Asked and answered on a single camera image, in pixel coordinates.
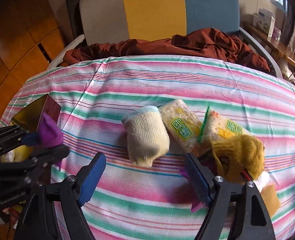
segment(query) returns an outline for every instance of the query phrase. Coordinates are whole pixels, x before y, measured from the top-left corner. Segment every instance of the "blue panel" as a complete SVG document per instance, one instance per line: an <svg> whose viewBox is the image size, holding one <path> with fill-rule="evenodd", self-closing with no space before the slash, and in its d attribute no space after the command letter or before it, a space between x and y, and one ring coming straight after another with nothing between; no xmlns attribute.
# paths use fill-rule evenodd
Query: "blue panel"
<svg viewBox="0 0 295 240"><path fill-rule="evenodd" d="M235 33L240 26L239 0L185 0L186 33L216 28Z"/></svg>

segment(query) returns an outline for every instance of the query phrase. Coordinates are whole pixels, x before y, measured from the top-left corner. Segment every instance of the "rolled sock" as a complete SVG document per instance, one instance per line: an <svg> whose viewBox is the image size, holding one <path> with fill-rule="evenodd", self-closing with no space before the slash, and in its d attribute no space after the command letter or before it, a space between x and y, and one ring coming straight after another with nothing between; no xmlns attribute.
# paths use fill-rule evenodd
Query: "rolled sock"
<svg viewBox="0 0 295 240"><path fill-rule="evenodd" d="M38 127L38 136L41 145L44 148L52 148L63 144L63 132L57 126L56 122L46 113L42 113ZM56 163L61 169L62 161Z"/></svg>
<svg viewBox="0 0 295 240"><path fill-rule="evenodd" d="M128 133L129 159L135 165L151 167L153 161L169 151L169 135L159 110L145 106L122 118Z"/></svg>

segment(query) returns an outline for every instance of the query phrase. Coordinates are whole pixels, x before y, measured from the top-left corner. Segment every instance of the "metal screw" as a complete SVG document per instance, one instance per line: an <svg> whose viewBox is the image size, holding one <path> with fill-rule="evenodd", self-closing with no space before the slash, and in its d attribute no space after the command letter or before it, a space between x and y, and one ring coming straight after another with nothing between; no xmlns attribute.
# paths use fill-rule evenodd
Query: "metal screw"
<svg viewBox="0 0 295 240"><path fill-rule="evenodd" d="M248 181L248 182L247 182L247 185L248 185L249 187L254 187L254 186L255 186L254 182L252 182L252 181Z"/></svg>
<svg viewBox="0 0 295 240"><path fill-rule="evenodd" d="M29 177L25 177L24 182L30 184L32 180Z"/></svg>
<svg viewBox="0 0 295 240"><path fill-rule="evenodd" d="M215 180L217 181L217 182L223 182L223 177L222 176L216 176L215 177Z"/></svg>
<svg viewBox="0 0 295 240"><path fill-rule="evenodd" d="M70 176L67 177L67 180L69 182L73 182L73 181L75 181L75 179L76 179L76 177L74 175L70 175Z"/></svg>

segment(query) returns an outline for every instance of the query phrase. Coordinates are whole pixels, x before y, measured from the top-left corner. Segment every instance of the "cracker package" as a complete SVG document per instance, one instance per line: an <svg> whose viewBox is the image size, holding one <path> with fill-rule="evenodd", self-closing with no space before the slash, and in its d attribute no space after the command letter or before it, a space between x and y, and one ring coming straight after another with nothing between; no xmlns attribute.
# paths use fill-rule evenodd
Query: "cracker package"
<svg viewBox="0 0 295 240"><path fill-rule="evenodd" d="M210 108L207 109L202 127L201 141L204 141L204 139L217 141L222 138L230 138L242 134L253 136L251 132L232 120L224 118Z"/></svg>
<svg viewBox="0 0 295 240"><path fill-rule="evenodd" d="M186 153L195 152L202 122L182 99L159 107L162 120L174 139Z"/></svg>

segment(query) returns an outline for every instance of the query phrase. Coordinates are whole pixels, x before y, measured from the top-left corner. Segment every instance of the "pink and green striped fabric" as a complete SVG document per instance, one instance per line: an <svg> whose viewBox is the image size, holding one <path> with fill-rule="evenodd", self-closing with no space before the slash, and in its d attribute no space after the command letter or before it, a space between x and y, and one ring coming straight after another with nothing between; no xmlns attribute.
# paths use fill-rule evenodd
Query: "pink and green striped fabric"
<svg viewBox="0 0 295 240"><path fill-rule="evenodd" d="M191 214L190 185L179 174L183 151L170 151L151 168L133 166L121 118L142 106L182 98L203 120L208 105L253 132L265 145L265 168L281 202L272 217L276 239L295 232L295 86L220 60L171 55L107 58L60 67L30 78L9 103L1 126L49 93L61 106L58 120L70 148L52 181L87 165L96 152L107 166L82 208L96 239L194 239L207 209ZM68 239L57 206L62 234ZM226 239L228 218L221 239Z"/></svg>

